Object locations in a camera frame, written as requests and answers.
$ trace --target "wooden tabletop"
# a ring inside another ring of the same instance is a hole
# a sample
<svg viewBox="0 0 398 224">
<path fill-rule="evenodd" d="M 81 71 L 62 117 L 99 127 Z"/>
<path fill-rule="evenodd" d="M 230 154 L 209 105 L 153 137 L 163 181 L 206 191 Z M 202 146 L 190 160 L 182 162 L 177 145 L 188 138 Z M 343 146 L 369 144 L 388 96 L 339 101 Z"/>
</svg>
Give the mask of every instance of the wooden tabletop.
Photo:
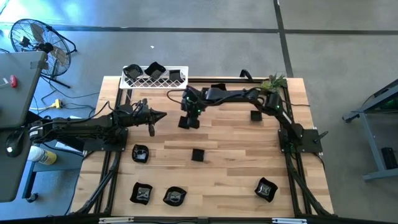
<svg viewBox="0 0 398 224">
<path fill-rule="evenodd" d="M 120 77 L 104 77 L 97 110 L 110 101 L 114 105 Z M 308 104 L 302 78 L 288 78 L 290 100 L 293 104 Z M 200 89 L 210 83 L 191 83 Z M 258 84 L 227 84 L 227 90 L 241 90 Z M 207 107 L 199 117 L 199 129 L 178 128 L 180 105 L 166 97 L 167 90 L 138 90 L 132 102 L 143 98 L 154 110 L 167 112 L 155 125 L 150 137 L 147 126 L 129 128 L 126 151 L 122 153 L 112 215 L 155 217 L 292 217 L 292 199 L 284 155 L 280 153 L 278 121 L 265 114 L 262 122 L 250 121 L 253 105 L 225 103 Z M 182 92 L 173 92 L 177 101 Z M 107 108 L 101 114 L 108 114 Z M 310 108 L 293 106 L 294 119 L 304 128 L 312 128 Z M 132 160 L 135 144 L 146 145 L 150 157 L 146 164 Z M 192 149 L 204 149 L 205 161 L 191 161 Z M 87 201 L 99 183 L 104 152 L 95 152 L 81 167 L 71 211 Z M 313 154 L 302 154 L 307 185 L 329 212 L 333 212 L 325 173 L 320 160 Z M 254 193 L 261 177 L 275 183 L 279 189 L 269 203 Z M 148 205 L 130 202 L 136 182 L 153 186 Z M 184 203 L 171 207 L 163 202 L 171 186 L 185 189 Z M 300 207 L 302 193 L 297 186 Z M 108 189 L 105 190 L 103 206 Z"/>
</svg>

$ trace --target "yellow connector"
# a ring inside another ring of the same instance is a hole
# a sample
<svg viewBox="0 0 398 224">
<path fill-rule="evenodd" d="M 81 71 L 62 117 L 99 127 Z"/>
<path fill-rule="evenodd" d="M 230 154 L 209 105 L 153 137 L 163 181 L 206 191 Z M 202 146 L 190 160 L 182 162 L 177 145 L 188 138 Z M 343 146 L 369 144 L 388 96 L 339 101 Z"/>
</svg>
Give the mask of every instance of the yellow connector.
<svg viewBox="0 0 398 224">
<path fill-rule="evenodd" d="M 29 108 L 31 110 L 47 110 L 50 108 L 56 108 L 56 109 L 61 109 L 62 108 L 62 101 L 59 99 L 55 100 L 55 103 L 51 104 L 51 106 L 46 106 L 45 108 Z"/>
<path fill-rule="evenodd" d="M 62 102 L 59 99 L 55 100 L 54 106 L 56 109 L 60 109 L 62 105 Z"/>
</svg>

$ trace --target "green plant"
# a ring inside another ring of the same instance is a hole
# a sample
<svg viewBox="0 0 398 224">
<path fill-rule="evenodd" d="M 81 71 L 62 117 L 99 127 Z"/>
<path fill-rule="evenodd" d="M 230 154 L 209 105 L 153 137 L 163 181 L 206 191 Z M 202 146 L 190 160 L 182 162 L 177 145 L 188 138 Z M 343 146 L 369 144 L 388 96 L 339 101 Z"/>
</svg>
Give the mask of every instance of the green plant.
<svg viewBox="0 0 398 224">
<path fill-rule="evenodd" d="M 284 77 L 284 75 L 279 77 L 277 77 L 277 74 L 270 75 L 268 80 L 264 80 L 261 83 L 260 88 L 267 91 L 277 92 L 279 87 L 281 87 L 285 82 Z"/>
</svg>

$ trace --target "white wire basket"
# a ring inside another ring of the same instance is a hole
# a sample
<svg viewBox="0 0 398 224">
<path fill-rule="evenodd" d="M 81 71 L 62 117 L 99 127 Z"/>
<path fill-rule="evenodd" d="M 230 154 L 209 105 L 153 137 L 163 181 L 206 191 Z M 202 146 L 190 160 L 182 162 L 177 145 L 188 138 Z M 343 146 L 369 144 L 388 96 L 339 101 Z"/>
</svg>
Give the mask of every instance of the white wire basket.
<svg viewBox="0 0 398 224">
<path fill-rule="evenodd" d="M 120 89 L 135 89 L 135 88 L 165 88 L 165 89 L 185 89 L 188 85 L 188 66 L 165 66 L 164 72 L 158 79 L 153 80 L 150 76 L 140 75 L 137 78 L 131 79 L 125 76 L 122 72 L 122 79 L 120 81 Z M 169 71 L 180 70 L 180 79 L 172 81 L 169 78 Z"/>
</svg>

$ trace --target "gray floor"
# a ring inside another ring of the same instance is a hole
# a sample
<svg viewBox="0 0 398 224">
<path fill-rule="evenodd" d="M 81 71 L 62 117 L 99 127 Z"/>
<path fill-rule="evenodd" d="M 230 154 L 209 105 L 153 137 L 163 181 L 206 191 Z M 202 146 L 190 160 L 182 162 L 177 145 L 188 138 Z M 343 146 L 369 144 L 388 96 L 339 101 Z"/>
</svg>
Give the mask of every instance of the gray floor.
<svg viewBox="0 0 398 224">
<path fill-rule="evenodd" d="M 396 1 L 280 0 L 287 29 L 396 30 Z M 0 22 L 29 17 L 51 24 L 129 27 L 233 27 L 276 28 L 271 0 L 183 1 L 10 1 Z M 8 30 L 2 48 L 12 50 Z M 188 65 L 194 76 L 238 76 L 248 69 L 253 76 L 284 72 L 277 34 L 197 34 L 134 32 L 63 32 L 79 52 L 68 72 L 60 77 L 72 85 L 60 87 L 67 95 L 99 91 L 104 75 L 120 75 L 123 65 Z M 364 182 L 362 175 L 376 170 L 358 121 L 346 124 L 341 116 L 355 110 L 372 93 L 398 76 L 398 36 L 288 35 L 294 77 L 303 77 L 314 123 L 329 130 L 323 140 L 326 176 L 336 214 L 342 217 L 398 222 L 398 177 Z M 50 88 L 40 82 L 40 98 Z M 96 96 L 71 100 L 54 94 L 52 103 L 95 106 Z M 89 110 L 52 110 L 51 116 L 86 117 Z M 42 174 L 34 191 L 40 200 L 28 204 L 17 196 L 0 204 L 0 219 L 64 214 L 77 173 Z"/>
</svg>

